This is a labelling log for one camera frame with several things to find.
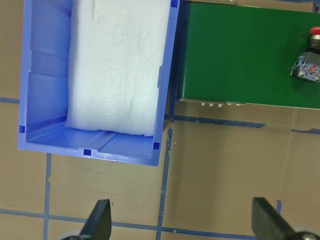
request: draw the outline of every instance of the blue plastic bin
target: blue plastic bin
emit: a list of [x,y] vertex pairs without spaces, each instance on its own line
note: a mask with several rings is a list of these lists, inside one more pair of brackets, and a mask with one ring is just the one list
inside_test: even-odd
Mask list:
[[18,148],[157,166],[180,0],[170,4],[155,134],[146,137],[65,127],[72,0],[25,0]]

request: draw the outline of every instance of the foam block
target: foam block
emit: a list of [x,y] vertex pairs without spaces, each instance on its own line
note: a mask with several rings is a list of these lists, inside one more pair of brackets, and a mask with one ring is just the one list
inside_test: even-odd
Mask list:
[[66,127],[152,136],[170,0],[73,0]]

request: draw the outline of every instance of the metal bracket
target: metal bracket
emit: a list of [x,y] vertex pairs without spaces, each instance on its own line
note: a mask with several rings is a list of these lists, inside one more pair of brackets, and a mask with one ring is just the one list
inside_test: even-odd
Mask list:
[[252,230],[258,240],[320,240],[311,232],[295,232],[263,197],[252,200]]
[[236,105],[236,106],[243,106],[245,103],[243,102],[231,102],[231,101],[210,101],[210,100],[200,100],[200,99],[191,99],[191,98],[178,98],[178,101],[181,102],[191,102],[191,103],[199,103],[200,106],[209,106],[213,107],[214,105],[217,105],[218,108],[221,108],[225,105]]
[[185,2],[237,5],[237,0],[186,0]]
[[111,235],[111,207],[108,199],[99,200],[79,236],[63,240],[108,240]]

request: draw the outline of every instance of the brown floor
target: brown floor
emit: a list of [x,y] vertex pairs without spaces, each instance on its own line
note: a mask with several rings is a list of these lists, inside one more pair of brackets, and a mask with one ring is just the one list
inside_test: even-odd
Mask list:
[[[311,3],[238,0],[294,11]],[[0,97],[19,98],[22,0],[0,1]],[[44,238],[46,154],[17,149],[19,105],[0,103],[0,233],[2,239]],[[166,121],[173,129],[162,240],[210,240],[174,229],[252,236],[251,200],[282,201],[293,226],[320,232],[320,135],[292,132],[320,129],[320,111],[246,104],[221,108],[178,102],[175,114],[263,123],[251,128]],[[52,155],[50,215],[86,219],[98,199],[112,200],[112,220],[157,226],[166,148],[158,167]],[[49,220],[48,239],[78,231],[83,223]],[[155,230],[112,227],[111,240],[154,240]]]

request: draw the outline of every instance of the blue tape grid line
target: blue tape grid line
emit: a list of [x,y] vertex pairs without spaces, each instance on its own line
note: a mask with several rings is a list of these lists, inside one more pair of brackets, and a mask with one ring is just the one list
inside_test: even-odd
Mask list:
[[[19,215],[19,216],[32,217],[32,218],[44,218],[44,214],[42,214],[42,213],[8,210],[8,209],[1,209],[1,208],[0,208],[0,214]],[[73,223],[82,223],[82,224],[84,224],[87,221],[87,219],[85,219],[85,218],[59,216],[59,215],[49,215],[49,219],[50,220],[65,221],[65,222],[73,222]],[[161,227],[159,229],[157,226],[152,226],[152,225],[142,225],[142,224],[124,223],[124,222],[116,222],[116,221],[112,222],[112,226],[119,227],[119,228],[161,231],[161,232],[167,232],[167,233],[195,235],[195,236],[203,236],[203,237],[211,237],[211,238],[256,240],[256,237],[250,236],[250,235],[228,234],[228,233],[206,232],[206,231],[193,231],[193,230],[172,228],[172,227]]]
[[304,134],[320,134],[320,129],[311,128],[311,129],[309,129],[309,130],[307,130],[307,131],[291,129],[291,132],[294,132],[294,133],[304,133]]
[[165,201],[166,201],[166,192],[167,192],[167,180],[168,180],[168,172],[169,172],[169,163],[170,163],[170,154],[171,143],[172,143],[172,133],[173,129],[169,128],[168,140],[166,141],[165,155],[164,155],[164,164],[163,164],[163,175],[162,175],[162,185],[161,185],[161,194],[160,194],[160,206],[158,212],[158,223],[156,230],[156,240],[161,239],[161,231],[162,231],[162,223],[164,220],[164,212],[165,212]]
[[19,104],[19,99],[16,98],[9,98],[9,97],[0,97],[0,103],[6,104]]
[[9,210],[9,209],[3,209],[3,208],[0,208],[0,214],[10,214],[10,215],[18,215],[18,216],[31,217],[31,218],[41,218],[41,219],[44,218],[44,215],[42,213]]
[[[16,98],[0,97],[0,103],[19,104],[19,102],[20,100]],[[173,114],[166,114],[164,118],[170,120],[171,122],[174,122],[174,120],[177,120],[177,121],[184,121],[184,122],[199,122],[204,124],[216,124],[216,125],[256,128],[256,129],[261,129],[266,126],[265,123],[258,123],[258,122],[232,121],[232,120],[213,119],[213,118],[194,117],[194,116],[181,116],[181,115],[173,115]],[[292,129],[291,131],[295,133],[320,135],[320,129],[316,129],[316,128],[312,128],[307,131],[296,130],[296,129]]]
[[50,216],[50,174],[51,174],[51,153],[46,154],[45,164],[45,192],[44,192],[44,221],[43,221],[43,239],[48,240],[49,237],[49,216]]
[[258,122],[248,122],[248,121],[232,121],[232,120],[223,120],[223,119],[214,119],[214,118],[204,118],[196,116],[181,116],[181,115],[165,115],[166,119],[169,119],[171,122],[184,121],[184,122],[199,122],[203,124],[215,124],[215,125],[226,125],[226,126],[236,126],[236,127],[246,127],[246,128],[255,128],[261,129],[266,126],[265,123]]
[[310,3],[316,2],[317,0],[281,0],[282,2],[293,2],[293,3]]

